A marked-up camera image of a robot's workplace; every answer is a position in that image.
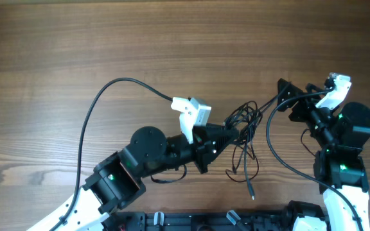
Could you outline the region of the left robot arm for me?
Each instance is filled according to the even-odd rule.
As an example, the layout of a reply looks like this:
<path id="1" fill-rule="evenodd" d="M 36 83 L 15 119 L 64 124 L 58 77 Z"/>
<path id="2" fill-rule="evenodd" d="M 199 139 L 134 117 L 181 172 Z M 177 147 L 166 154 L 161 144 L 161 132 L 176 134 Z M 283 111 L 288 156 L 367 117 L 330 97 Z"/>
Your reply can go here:
<path id="1" fill-rule="evenodd" d="M 166 137 L 156 127 L 142 127 L 127 146 L 94 168 L 77 196 L 71 196 L 31 229 L 100 230 L 113 212 L 128 207 L 146 191 L 143 178 L 190 162 L 200 173 L 207 173 L 208 165 L 238 135 L 236 128 L 208 124 L 194 127 L 193 142 L 188 142 L 183 134 Z"/>

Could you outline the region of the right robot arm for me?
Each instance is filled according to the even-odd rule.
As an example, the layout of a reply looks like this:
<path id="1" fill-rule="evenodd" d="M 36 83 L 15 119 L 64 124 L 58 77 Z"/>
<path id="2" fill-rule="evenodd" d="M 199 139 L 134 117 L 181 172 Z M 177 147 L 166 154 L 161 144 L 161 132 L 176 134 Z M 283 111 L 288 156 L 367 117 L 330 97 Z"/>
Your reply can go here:
<path id="1" fill-rule="evenodd" d="M 287 225 L 291 230 L 369 230 L 369 183 L 362 157 L 370 138 L 370 108 L 357 102 L 340 104 L 351 88 L 348 76 L 332 73 L 324 88 L 311 83 L 301 90 L 289 81 L 277 82 L 276 112 L 291 109 L 292 122 L 305 123 L 321 147 L 313 175 L 327 215 L 309 203 L 293 201 Z"/>

